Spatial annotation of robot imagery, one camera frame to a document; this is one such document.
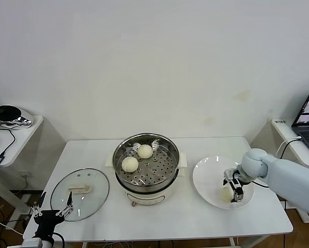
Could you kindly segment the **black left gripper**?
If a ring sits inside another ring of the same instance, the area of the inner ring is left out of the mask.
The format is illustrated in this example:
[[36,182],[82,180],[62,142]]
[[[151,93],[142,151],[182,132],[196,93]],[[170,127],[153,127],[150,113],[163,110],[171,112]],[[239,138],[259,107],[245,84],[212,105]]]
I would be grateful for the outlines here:
[[73,211],[72,205],[72,192],[69,193],[66,206],[62,210],[42,210],[46,192],[43,192],[40,198],[34,202],[32,212],[35,223],[38,225],[35,231],[36,237],[51,237],[55,230],[56,225],[62,223],[65,218]]

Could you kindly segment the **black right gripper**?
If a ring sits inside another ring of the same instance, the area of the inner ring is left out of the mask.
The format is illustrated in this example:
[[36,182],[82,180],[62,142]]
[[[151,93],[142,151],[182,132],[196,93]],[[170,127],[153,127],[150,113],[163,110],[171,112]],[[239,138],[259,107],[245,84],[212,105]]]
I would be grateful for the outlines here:
[[247,185],[247,182],[242,181],[241,174],[237,169],[227,169],[224,171],[223,185],[230,183],[233,190],[233,198],[231,203],[237,203],[243,200],[244,191],[243,186]]

